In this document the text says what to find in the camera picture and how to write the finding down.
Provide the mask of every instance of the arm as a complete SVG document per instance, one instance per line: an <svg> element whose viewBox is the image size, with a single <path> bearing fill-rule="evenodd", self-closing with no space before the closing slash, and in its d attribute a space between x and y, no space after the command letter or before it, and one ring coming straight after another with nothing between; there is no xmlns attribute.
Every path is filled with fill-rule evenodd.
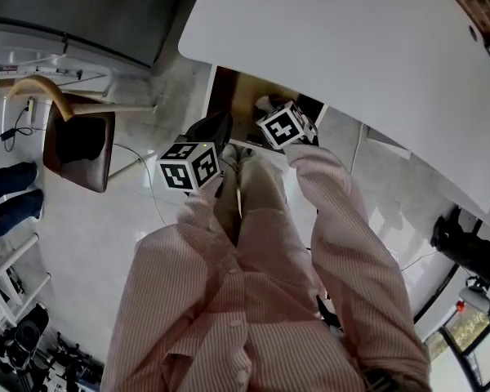
<svg viewBox="0 0 490 392"><path fill-rule="evenodd" d="M203 300L211 237L209 216L218 177L191 194L178 224L159 229L136 245L109 347L102 390L166 390L161 362L195 318Z"/></svg>
<svg viewBox="0 0 490 392"><path fill-rule="evenodd" d="M358 187L325 149L294 144L285 153L303 194L318 208L314 268L360 366L405 376L428 389L428 363L414 331L403 278L368 227Z"/></svg>

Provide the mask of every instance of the white tile floor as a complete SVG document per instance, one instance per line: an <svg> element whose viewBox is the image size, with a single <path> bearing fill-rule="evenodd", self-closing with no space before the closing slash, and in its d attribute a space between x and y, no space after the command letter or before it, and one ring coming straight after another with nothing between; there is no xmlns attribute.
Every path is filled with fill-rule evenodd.
<svg viewBox="0 0 490 392"><path fill-rule="evenodd" d="M194 1L182 1L180 14L153 69L157 113L117 115L115 141L139 154L164 150L201 113L210 66L187 60L177 52L177 42ZM24 102L15 100L7 105L3 124L6 129L12 126ZM358 130L356 121L329 109L320 127L321 145L335 152L350 168ZM135 242L163 223L154 210L142 166L109 183L105 193L96 194L43 170L42 137L42 132L19 136L10 154L5 153L0 142L0 167L22 160L36 161L41 170L37 184L46 196L43 220L36 226L28 222L19 225L2 243L16 245L29 233L38 232L39 243L19 261L17 271L27 286L44 271L51 273L51 281L38 298L49 309L51 325L97 359L105 360ZM111 171L132 161L132 154L115 147ZM427 243L430 229L439 213L451 206L438 195L435 172L419 161L403 160L362 141L354 177L365 196L372 228L402 268L433 251ZM165 223L175 222L185 195L166 191L158 176L153 188ZM308 237L312 216L299 218L300 231ZM430 298L450 267L448 260L434 254L403 272L413 292L415 312Z"/></svg>

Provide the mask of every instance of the brown chair seat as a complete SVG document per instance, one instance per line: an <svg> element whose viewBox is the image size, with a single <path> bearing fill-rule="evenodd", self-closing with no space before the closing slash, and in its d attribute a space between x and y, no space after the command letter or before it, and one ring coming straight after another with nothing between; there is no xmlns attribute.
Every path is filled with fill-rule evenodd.
<svg viewBox="0 0 490 392"><path fill-rule="evenodd" d="M97 100L87 99L86 97L65 94L65 98L70 104L91 104ZM109 169L111 155L113 152L114 141L114 112L101 114L87 114L81 118L101 118L105 120L105 143L100 155L93 159L81 159L71 163L61 163L56 156L56 120L61 119L62 115L55 103L51 105L51 112L46 125L46 136L43 146L43 165L52 172L73 183L103 193L107 189L109 180Z"/></svg>

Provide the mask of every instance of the pink striped shirt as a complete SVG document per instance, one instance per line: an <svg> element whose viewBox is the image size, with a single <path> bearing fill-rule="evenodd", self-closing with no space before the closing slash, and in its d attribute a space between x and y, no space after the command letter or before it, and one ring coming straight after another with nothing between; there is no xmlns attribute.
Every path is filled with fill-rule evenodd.
<svg viewBox="0 0 490 392"><path fill-rule="evenodd" d="M350 174L325 149L285 153L319 210L312 255L272 209L243 218L235 247L212 214L214 180L137 244L102 390L365 391L372 368L430 390L401 273ZM325 288L344 336L319 317Z"/></svg>

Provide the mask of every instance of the black and white cube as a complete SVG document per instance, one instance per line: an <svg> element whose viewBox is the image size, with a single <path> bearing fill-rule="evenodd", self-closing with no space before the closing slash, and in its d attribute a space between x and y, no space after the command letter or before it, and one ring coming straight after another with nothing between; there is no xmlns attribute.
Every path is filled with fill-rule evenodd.
<svg viewBox="0 0 490 392"><path fill-rule="evenodd" d="M212 142L176 142L156 162L165 186L197 192L220 173Z"/></svg>
<svg viewBox="0 0 490 392"><path fill-rule="evenodd" d="M305 134L305 121L293 101L287 102L256 123L274 149L282 149Z"/></svg>

